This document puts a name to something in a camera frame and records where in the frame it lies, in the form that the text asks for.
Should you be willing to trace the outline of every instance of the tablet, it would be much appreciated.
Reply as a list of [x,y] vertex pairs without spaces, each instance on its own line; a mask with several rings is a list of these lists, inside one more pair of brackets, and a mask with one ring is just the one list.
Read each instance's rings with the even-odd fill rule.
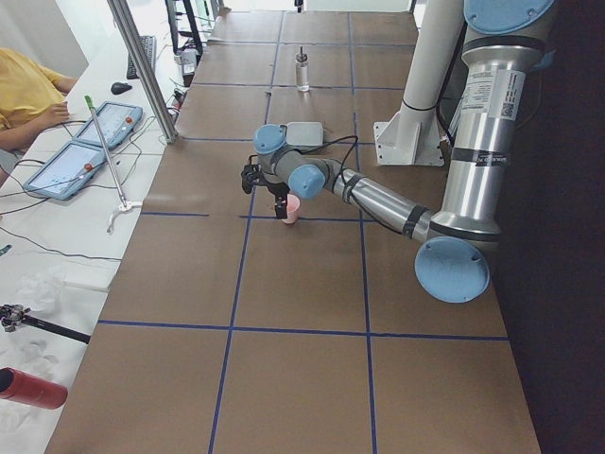
[[104,162],[103,148],[68,142],[26,181],[23,188],[64,201],[74,196]]
[[[112,150],[132,132],[143,116],[143,109],[138,106],[105,101],[96,109],[96,116],[105,142],[107,142],[107,148]],[[72,140],[81,144],[102,147],[92,117],[80,128]]]

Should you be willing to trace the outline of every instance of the tripod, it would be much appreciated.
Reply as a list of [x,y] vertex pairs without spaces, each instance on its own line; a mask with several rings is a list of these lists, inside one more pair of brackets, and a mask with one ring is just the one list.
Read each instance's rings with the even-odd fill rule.
[[43,329],[44,331],[49,331],[84,343],[88,343],[91,339],[87,334],[78,333],[78,331],[74,331],[73,329],[31,317],[27,315],[29,310],[29,308],[24,309],[21,305],[0,306],[0,323],[4,326],[4,330],[11,333],[15,331],[20,324],[28,324],[29,326],[34,326]]

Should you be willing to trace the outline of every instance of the brown table surface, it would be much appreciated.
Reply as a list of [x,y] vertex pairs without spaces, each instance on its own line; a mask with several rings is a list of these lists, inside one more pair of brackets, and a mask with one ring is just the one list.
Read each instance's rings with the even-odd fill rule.
[[350,166],[440,208],[444,169],[379,167],[372,145],[413,16],[231,12],[214,36],[46,452],[540,452],[492,288],[437,301],[418,243],[328,193],[286,226],[241,190],[258,127],[320,121],[360,137]]

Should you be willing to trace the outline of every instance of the red thermos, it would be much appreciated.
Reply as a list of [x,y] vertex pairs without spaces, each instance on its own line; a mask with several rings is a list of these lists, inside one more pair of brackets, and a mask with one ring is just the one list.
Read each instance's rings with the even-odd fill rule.
[[5,367],[0,369],[0,398],[53,410],[63,405],[67,399],[67,388]]

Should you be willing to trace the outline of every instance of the sticker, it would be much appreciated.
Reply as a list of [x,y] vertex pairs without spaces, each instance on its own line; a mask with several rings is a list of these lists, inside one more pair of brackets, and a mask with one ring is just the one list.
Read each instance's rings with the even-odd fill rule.
[[462,95],[462,112],[464,114],[486,114],[489,111],[495,77],[495,71],[469,74],[464,95]]
[[525,73],[520,71],[498,70],[493,86],[492,103],[488,116],[514,121],[519,111],[519,103],[525,80]]
[[509,155],[497,151],[481,150],[476,157],[477,167],[501,167],[509,165]]
[[525,73],[508,69],[469,74],[462,95],[462,112],[514,121],[525,79]]

